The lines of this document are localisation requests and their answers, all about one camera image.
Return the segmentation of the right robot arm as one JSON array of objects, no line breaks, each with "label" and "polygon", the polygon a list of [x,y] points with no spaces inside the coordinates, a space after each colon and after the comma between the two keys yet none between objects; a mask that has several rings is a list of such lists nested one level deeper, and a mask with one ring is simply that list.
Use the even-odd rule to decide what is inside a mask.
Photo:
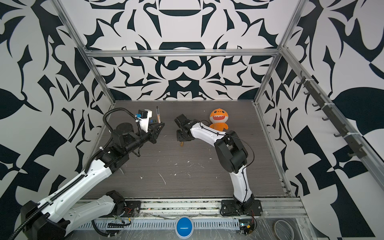
[{"label": "right robot arm", "polygon": [[244,142],[234,131],[220,132],[197,120],[189,120],[183,114],[175,118],[179,127],[177,140],[190,142],[195,139],[204,141],[216,150],[221,166],[230,174],[234,189],[233,210],[238,215],[244,215],[250,210],[254,195],[250,189],[247,177],[247,158],[249,156]]}]

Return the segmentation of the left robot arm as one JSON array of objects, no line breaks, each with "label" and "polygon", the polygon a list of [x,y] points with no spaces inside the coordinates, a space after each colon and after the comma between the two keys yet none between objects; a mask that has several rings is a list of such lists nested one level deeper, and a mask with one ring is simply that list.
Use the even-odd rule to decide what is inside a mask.
[{"label": "left robot arm", "polygon": [[138,154],[147,142],[155,144],[164,126],[165,123],[149,124],[146,131],[140,129],[135,133],[129,123],[118,125],[111,132],[107,145],[95,153],[79,175],[39,202],[30,201],[22,206],[22,223],[9,238],[14,240],[23,232],[29,240],[63,240],[81,225],[99,217],[124,215],[126,200],[117,191],[109,191],[81,207],[74,205],[120,169],[131,153]]}]

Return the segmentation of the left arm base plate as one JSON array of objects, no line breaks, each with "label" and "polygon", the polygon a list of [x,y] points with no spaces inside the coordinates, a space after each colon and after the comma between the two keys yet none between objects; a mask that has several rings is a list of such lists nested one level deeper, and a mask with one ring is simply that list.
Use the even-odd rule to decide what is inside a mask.
[{"label": "left arm base plate", "polygon": [[141,201],[125,201],[116,205],[116,216],[134,217],[141,211]]}]

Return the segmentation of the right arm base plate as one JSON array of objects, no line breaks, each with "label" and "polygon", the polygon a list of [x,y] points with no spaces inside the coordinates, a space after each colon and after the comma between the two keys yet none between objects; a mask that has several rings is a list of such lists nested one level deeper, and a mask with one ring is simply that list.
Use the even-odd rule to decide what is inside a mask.
[{"label": "right arm base plate", "polygon": [[260,217],[263,208],[261,202],[256,199],[248,199],[245,203],[240,203],[238,200],[222,200],[220,214],[223,217],[233,216],[254,216]]}]

